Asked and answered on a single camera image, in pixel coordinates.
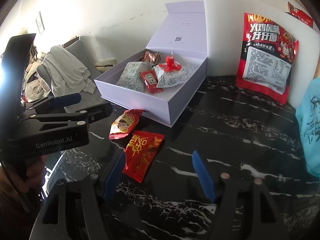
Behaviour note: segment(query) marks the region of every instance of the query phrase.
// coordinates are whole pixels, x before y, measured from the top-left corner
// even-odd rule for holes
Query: open gift box
[[[169,15],[146,46],[153,52],[161,52],[161,63],[174,51],[175,60],[181,65],[195,66],[195,72],[180,85],[164,89],[157,94],[138,92],[116,85],[125,66],[139,61],[143,51],[115,65],[95,82],[108,101],[127,109],[144,109],[142,114],[154,121],[172,127],[207,74],[207,42],[204,3],[186,1],[166,4]]]

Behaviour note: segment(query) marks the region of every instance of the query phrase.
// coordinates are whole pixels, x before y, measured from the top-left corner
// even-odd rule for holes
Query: nutrition label
[[[249,47],[242,78],[282,95],[291,64],[262,50]]]

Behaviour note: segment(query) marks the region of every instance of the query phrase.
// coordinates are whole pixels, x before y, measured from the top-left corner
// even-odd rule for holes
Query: marble tabletop
[[[64,152],[50,179],[83,179],[97,172],[130,136],[108,140],[124,108],[90,125],[90,143]],[[235,77],[207,77],[172,128],[142,117],[137,130],[165,135],[142,183],[122,175],[103,213],[115,239],[204,239],[216,205],[205,198],[191,154],[205,155],[210,168],[239,179],[263,179],[290,237],[297,239],[319,211],[319,179],[308,174],[295,110],[257,92],[239,89]],[[233,238],[243,206],[236,209]]]

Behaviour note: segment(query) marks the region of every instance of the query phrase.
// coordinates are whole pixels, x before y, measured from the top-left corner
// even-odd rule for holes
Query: box lid flap
[[[185,1],[166,4],[169,15],[152,36],[147,49],[196,52],[207,55],[204,2]]]

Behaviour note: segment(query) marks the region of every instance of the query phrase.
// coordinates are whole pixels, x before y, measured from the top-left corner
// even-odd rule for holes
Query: white wall
[[[38,0],[18,0],[13,6],[0,27],[0,54],[4,52],[12,36],[18,35],[22,28],[35,22],[37,3]]]
[[[78,35],[92,61],[115,57],[120,62],[145,48],[167,16],[164,4],[175,1],[184,0],[39,0],[34,12],[41,11],[45,31],[35,44],[38,51],[48,51]],[[260,1],[283,11],[288,1],[301,8],[294,0]],[[34,20],[28,31],[37,32]]]

